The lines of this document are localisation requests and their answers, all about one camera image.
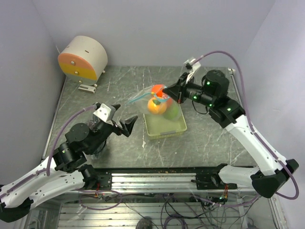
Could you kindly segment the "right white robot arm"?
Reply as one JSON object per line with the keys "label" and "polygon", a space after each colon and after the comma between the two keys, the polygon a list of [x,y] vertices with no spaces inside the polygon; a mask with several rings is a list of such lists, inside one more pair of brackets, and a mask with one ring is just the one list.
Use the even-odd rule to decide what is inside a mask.
{"label": "right white robot arm", "polygon": [[225,184],[240,184],[253,189],[262,197],[271,198],[299,167],[296,160],[287,160],[276,152],[250,126],[245,110],[228,97],[229,80],[219,70],[208,71],[201,84],[195,84],[189,73],[165,87],[163,93],[178,104],[186,99],[207,107],[209,116],[232,134],[247,150],[257,167],[234,167],[220,164],[210,177],[211,185],[222,188]]}

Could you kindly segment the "yellow-green perforated plastic basket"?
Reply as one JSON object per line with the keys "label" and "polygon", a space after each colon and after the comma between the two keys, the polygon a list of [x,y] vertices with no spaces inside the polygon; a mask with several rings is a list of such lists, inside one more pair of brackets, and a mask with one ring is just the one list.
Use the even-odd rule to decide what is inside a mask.
{"label": "yellow-green perforated plastic basket", "polygon": [[181,106],[179,107],[181,116],[177,121],[167,120],[162,115],[143,115],[149,140],[181,135],[187,130]]}

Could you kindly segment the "orange fruit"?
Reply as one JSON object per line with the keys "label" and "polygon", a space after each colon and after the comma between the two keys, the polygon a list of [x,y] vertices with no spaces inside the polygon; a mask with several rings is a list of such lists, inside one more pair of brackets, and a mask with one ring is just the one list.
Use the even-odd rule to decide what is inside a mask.
{"label": "orange fruit", "polygon": [[151,88],[151,92],[162,99],[168,98],[168,95],[163,92],[166,86],[164,84],[156,84]]}

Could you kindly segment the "yellow-orange peach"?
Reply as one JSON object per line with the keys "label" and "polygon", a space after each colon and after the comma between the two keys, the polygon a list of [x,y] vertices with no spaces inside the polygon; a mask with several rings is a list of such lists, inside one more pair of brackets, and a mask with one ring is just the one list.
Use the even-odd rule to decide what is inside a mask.
{"label": "yellow-orange peach", "polygon": [[147,109],[153,115],[162,115],[166,111],[167,105],[165,102],[160,102],[155,98],[151,98],[148,101]]}

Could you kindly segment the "aluminium rail frame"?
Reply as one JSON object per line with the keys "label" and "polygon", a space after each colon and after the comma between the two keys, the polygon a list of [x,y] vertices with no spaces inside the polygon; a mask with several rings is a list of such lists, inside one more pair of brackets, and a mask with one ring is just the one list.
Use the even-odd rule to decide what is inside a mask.
{"label": "aluminium rail frame", "polygon": [[241,185],[214,186],[211,169],[103,169],[96,191],[71,191],[32,210],[23,229],[286,229],[277,198]]}

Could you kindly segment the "white corner clip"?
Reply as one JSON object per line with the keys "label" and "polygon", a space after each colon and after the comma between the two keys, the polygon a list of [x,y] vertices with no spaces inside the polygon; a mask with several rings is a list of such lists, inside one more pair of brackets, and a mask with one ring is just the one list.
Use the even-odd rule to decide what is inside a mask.
{"label": "white corner clip", "polygon": [[230,74],[235,74],[235,69],[228,68],[228,71],[229,71]]}

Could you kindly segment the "small silver metal bracket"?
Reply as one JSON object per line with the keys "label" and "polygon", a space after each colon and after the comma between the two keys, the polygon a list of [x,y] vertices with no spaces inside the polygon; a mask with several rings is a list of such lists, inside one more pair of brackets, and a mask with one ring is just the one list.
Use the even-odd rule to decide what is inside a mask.
{"label": "small silver metal bracket", "polygon": [[96,87],[88,86],[88,85],[85,85],[85,84],[80,84],[79,87],[78,87],[78,90],[82,91],[82,92],[87,92],[87,93],[95,94]]}

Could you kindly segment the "small red-orange fruit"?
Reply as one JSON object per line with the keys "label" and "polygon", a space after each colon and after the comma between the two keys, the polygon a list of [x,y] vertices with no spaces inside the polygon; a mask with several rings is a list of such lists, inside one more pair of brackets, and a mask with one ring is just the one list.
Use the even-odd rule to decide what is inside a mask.
{"label": "small red-orange fruit", "polygon": [[171,107],[172,103],[173,103],[173,99],[168,97],[167,100],[166,100],[166,105],[167,105],[167,108]]}

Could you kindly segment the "cylindrical drawer box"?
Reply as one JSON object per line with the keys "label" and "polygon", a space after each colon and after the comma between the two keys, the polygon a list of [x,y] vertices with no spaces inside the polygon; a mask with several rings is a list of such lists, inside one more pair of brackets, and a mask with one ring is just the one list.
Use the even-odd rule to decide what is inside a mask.
{"label": "cylindrical drawer box", "polygon": [[105,72],[108,56],[104,47],[88,36],[76,36],[59,54],[64,74],[76,83],[94,86]]}

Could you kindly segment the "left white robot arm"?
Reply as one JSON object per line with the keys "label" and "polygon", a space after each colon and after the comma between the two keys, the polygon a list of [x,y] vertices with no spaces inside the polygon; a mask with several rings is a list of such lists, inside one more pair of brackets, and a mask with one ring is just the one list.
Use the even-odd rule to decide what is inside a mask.
{"label": "left white robot arm", "polygon": [[117,124],[113,116],[119,108],[120,104],[94,103],[71,116],[58,136],[86,111],[93,110],[95,121],[91,125],[75,124],[65,134],[65,142],[59,146],[54,143],[49,156],[37,167],[0,187],[0,219],[15,222],[49,199],[71,190],[93,189],[99,178],[93,166],[86,164],[86,156],[100,153],[112,133],[129,137],[138,119],[135,115]]}

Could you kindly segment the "blue-zipper clear bag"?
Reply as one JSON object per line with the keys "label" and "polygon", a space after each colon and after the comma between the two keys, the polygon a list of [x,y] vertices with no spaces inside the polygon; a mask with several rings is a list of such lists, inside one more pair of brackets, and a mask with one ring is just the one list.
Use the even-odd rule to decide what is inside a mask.
{"label": "blue-zipper clear bag", "polygon": [[133,104],[145,115],[162,117],[177,121],[182,116],[178,103],[164,92],[164,84],[146,87],[128,99],[127,104]]}

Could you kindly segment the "green apple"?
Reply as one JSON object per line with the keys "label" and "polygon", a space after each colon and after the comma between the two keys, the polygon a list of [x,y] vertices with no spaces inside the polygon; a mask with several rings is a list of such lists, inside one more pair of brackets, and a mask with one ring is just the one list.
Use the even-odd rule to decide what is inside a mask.
{"label": "green apple", "polygon": [[164,118],[170,121],[177,121],[181,116],[180,107],[178,104],[172,104],[167,107],[166,111],[163,114]]}

